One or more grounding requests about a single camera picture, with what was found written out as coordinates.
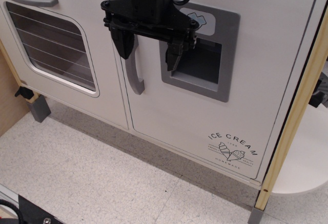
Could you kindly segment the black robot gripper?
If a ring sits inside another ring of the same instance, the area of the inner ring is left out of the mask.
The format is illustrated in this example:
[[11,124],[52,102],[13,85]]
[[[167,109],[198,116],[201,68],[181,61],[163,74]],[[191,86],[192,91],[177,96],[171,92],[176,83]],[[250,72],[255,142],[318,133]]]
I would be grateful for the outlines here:
[[196,41],[199,23],[178,10],[190,0],[106,0],[104,23],[123,59],[134,47],[134,36],[141,35],[168,43],[167,71],[175,71],[189,44]]

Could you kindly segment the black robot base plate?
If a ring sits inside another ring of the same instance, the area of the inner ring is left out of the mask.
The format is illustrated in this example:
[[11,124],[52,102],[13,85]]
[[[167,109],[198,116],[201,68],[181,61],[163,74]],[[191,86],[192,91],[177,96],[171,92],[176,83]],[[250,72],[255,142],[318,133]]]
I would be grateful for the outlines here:
[[19,210],[23,214],[25,223],[50,223],[50,224],[63,224],[61,220],[31,201],[22,196],[18,196]]

